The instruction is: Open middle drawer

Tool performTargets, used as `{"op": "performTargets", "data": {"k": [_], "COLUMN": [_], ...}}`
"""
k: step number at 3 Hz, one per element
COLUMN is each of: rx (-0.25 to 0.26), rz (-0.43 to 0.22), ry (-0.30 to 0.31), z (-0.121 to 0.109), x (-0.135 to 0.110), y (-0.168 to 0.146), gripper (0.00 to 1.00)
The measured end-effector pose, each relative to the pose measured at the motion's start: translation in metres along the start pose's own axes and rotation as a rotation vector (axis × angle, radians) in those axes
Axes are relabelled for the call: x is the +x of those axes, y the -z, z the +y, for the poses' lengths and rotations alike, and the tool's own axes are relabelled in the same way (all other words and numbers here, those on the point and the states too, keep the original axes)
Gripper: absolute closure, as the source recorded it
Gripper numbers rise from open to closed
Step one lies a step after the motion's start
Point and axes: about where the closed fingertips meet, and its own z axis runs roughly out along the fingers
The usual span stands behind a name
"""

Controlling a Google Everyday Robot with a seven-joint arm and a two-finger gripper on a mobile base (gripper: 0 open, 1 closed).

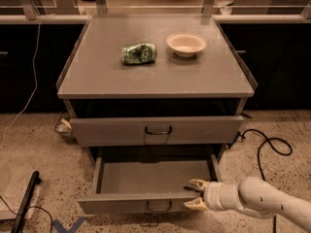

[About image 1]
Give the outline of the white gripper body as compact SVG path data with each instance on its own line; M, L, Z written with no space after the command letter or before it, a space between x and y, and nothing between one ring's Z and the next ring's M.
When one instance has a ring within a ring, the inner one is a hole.
M211 182L204 190L203 200L209 209L216 212L236 211L242 206L236 184Z

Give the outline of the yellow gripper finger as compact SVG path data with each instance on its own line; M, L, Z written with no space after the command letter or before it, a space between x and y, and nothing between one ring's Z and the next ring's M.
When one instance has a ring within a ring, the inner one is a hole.
M194 191L204 191L210 183L201 179L192 179L189 181L189 188Z
M197 197L191 201L185 202L184 205L191 210L207 211L208 208L201 197Z

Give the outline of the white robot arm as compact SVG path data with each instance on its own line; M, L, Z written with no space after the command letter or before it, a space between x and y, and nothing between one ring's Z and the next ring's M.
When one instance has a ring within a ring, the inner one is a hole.
M311 233L311 203L284 193L259 178L247 177L232 184L194 179L190 184L200 193L184 203L191 210L232 210L261 219L280 215Z

